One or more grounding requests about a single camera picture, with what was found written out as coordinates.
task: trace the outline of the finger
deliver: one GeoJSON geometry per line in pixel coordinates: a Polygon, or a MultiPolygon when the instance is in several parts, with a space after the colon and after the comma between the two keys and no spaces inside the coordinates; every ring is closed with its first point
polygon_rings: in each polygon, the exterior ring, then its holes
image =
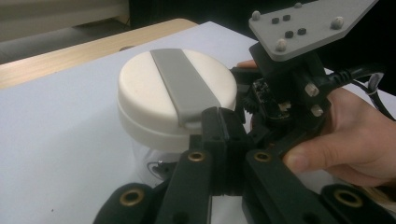
{"type": "Polygon", "coordinates": [[[356,186],[377,187],[391,181],[391,179],[381,179],[370,175],[365,175],[348,165],[336,165],[326,169],[326,171],[331,175],[334,175],[356,186]]]}
{"type": "Polygon", "coordinates": [[[238,63],[236,66],[244,68],[257,68],[257,64],[253,60],[238,63]]]}
{"type": "Polygon", "coordinates": [[[326,169],[345,163],[365,163],[374,159],[373,150],[365,144],[367,134],[345,130],[302,142],[283,158],[294,172],[301,173],[326,169]]]}

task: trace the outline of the transparent container base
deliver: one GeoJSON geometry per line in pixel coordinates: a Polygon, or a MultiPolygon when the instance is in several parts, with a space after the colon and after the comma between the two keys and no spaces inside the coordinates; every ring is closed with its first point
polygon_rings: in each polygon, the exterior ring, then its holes
{"type": "Polygon", "coordinates": [[[155,188],[172,174],[181,153],[169,153],[146,147],[132,139],[135,169],[141,183],[155,188]]]}

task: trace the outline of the container lid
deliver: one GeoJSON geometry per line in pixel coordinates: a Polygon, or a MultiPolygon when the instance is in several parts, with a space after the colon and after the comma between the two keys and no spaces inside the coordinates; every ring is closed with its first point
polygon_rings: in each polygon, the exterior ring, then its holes
{"type": "Polygon", "coordinates": [[[222,63],[188,49],[136,55],[120,71],[119,111],[126,132],[141,144],[168,152],[189,147],[201,133],[201,113],[235,108],[236,83],[222,63]]]}

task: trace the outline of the gray stripe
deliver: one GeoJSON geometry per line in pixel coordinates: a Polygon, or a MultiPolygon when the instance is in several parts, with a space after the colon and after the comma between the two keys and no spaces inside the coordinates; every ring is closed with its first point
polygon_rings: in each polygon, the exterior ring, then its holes
{"type": "Polygon", "coordinates": [[[155,49],[150,53],[177,111],[180,126],[197,124],[202,111],[220,107],[219,100],[182,49],[155,49]]]}

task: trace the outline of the white table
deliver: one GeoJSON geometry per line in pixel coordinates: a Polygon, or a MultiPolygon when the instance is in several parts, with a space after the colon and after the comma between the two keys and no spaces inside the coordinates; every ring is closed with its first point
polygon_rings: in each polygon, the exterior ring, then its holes
{"type": "MultiPolygon", "coordinates": [[[[0,90],[0,223],[92,223],[115,189],[139,181],[116,104],[127,60],[150,49],[181,48],[231,68],[251,59],[248,48],[255,43],[208,22],[0,90]]],[[[212,223],[246,223],[240,198],[217,197],[213,207],[212,223]]]]}

